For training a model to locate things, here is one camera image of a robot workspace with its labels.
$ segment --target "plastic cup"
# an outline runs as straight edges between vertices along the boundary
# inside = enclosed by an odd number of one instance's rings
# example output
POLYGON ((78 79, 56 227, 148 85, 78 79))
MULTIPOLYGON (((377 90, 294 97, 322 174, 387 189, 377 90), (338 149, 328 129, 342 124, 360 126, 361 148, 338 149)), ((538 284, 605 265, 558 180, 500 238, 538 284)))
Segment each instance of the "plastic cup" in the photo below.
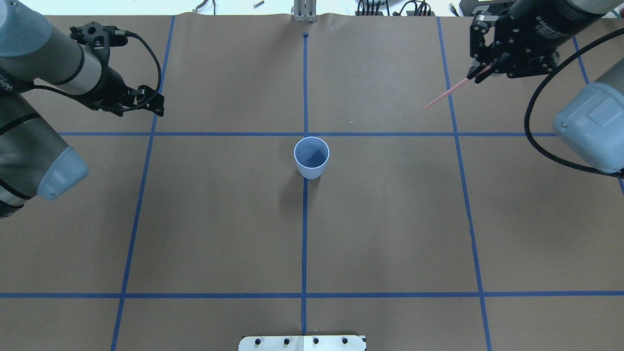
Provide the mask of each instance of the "plastic cup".
POLYGON ((295 145, 295 162, 306 179, 321 176, 329 161, 329 146, 321 138, 305 137, 295 145))

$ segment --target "pink straw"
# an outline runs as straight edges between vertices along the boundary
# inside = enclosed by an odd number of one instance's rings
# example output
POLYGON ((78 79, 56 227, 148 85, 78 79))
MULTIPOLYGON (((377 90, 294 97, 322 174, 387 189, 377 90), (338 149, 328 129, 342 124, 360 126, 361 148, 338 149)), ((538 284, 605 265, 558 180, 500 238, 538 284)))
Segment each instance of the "pink straw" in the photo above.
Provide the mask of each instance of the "pink straw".
MULTIPOLYGON (((484 68, 483 71, 480 71, 479 74, 477 74, 475 77, 479 77, 483 72, 485 72, 488 69, 490 69, 490 67, 492 67, 491 64, 488 65, 486 68, 484 68)), ((442 93, 442 95, 438 96, 435 100, 431 101, 427 106, 425 106, 425 110, 430 108, 431 106, 437 104, 440 100, 442 100, 443 98, 447 97, 448 95, 450 95, 454 91, 458 90, 459 88, 461 88, 464 84, 468 83, 469 81, 470 81, 470 79, 463 78, 459 83, 457 83, 454 86, 452 86, 449 90, 447 90, 446 92, 442 93)))

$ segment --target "white bracket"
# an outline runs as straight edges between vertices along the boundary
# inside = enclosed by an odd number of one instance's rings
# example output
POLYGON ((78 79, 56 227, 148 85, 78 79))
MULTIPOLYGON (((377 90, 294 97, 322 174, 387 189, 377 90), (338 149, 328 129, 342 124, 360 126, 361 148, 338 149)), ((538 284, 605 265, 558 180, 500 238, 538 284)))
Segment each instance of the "white bracket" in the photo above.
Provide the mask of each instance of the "white bracket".
POLYGON ((294 22, 316 22, 316 0, 295 0, 293 6, 294 22))
POLYGON ((366 337, 358 335, 317 335, 244 337, 238 351, 366 351, 366 337))

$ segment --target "white mounting plate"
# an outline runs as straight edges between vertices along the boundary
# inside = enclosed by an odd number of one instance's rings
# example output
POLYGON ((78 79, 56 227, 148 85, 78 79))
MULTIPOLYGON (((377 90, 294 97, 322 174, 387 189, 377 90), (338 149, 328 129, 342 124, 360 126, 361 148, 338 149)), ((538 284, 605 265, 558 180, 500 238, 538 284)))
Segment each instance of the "white mounting plate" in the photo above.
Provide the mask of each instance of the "white mounting plate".
POLYGON ((238 351, 366 351, 366 337, 358 335, 306 335, 244 337, 238 351))

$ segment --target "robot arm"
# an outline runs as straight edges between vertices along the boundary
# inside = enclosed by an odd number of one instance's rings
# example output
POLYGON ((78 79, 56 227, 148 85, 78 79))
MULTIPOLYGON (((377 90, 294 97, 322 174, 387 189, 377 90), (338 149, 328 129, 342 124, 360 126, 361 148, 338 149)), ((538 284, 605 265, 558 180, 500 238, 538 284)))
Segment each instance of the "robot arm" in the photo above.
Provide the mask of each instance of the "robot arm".
POLYGON ((518 0, 501 14, 478 12, 470 26, 470 55, 478 65, 467 78, 480 83, 494 73, 509 78, 548 74, 557 67, 560 45, 621 2, 518 0), (494 40, 487 45, 485 35, 492 28, 494 40))
POLYGON ((53 200, 76 185, 89 168, 75 150, 20 95, 33 88, 70 97, 90 109, 118 116, 146 109, 163 116, 160 65, 138 35, 90 22, 66 36, 17 0, 0 0, 0 217, 32 197, 53 200), (108 66, 110 48, 136 37, 158 68, 158 86, 127 87, 108 66), (56 86, 35 86, 41 79, 56 86))

